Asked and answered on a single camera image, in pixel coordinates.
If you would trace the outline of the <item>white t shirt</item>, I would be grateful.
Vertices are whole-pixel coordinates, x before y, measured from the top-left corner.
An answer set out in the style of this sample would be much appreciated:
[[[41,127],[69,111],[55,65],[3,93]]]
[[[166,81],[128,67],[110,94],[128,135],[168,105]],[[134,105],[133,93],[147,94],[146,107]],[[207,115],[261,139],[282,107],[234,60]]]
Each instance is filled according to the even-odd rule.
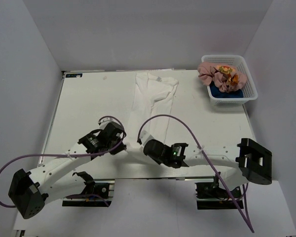
[[[170,114],[178,85],[179,81],[171,77],[160,78],[149,72],[136,73],[135,94],[126,126],[126,151],[131,162],[156,164],[144,155],[143,147],[137,143],[138,132],[142,124],[150,117]]]

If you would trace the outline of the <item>pink printed t shirt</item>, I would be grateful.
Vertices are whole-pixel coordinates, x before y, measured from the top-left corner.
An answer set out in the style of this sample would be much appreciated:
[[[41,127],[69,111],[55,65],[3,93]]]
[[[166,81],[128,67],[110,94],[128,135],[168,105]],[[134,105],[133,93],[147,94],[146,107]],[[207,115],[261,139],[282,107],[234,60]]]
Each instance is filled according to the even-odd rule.
[[[226,64],[202,62],[197,71],[199,79],[205,86],[214,83],[220,92],[241,90],[247,81],[243,73]]]

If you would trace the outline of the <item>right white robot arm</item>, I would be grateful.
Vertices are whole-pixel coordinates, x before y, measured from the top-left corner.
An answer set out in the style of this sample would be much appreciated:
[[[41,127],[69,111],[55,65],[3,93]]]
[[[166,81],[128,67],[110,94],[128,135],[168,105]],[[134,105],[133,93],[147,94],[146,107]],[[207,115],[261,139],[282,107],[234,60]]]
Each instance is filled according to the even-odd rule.
[[[157,164],[171,168],[201,165],[223,166],[221,180],[213,184],[213,192],[226,196],[230,190],[247,183],[272,184],[272,152],[250,138],[242,138],[235,147],[199,149],[187,143],[167,146],[151,139],[144,144],[143,153]]]

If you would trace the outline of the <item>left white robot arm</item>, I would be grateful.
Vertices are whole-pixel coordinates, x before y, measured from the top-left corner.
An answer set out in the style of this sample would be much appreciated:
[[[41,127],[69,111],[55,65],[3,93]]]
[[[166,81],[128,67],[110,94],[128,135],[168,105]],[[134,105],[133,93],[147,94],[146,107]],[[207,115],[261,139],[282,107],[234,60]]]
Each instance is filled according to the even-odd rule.
[[[66,153],[28,172],[18,170],[8,196],[24,219],[37,215],[46,204],[62,198],[96,198],[91,175],[76,169],[104,154],[115,155],[126,146],[122,125],[111,121],[78,140]]]

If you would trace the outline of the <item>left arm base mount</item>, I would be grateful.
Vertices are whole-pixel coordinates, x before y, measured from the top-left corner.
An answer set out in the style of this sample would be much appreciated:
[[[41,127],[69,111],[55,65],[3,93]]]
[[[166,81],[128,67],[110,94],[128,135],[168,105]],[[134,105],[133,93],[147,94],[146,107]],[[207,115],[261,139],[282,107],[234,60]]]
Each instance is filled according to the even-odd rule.
[[[114,195],[115,181],[95,180],[84,189],[62,200],[63,207],[109,207]]]

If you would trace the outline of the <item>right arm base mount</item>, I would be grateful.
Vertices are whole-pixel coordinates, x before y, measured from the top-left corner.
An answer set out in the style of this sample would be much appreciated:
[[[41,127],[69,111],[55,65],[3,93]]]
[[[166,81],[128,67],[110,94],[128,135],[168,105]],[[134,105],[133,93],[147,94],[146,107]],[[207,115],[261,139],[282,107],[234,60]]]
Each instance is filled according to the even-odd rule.
[[[196,204],[198,210],[237,209],[226,190],[214,187],[213,182],[195,183]]]

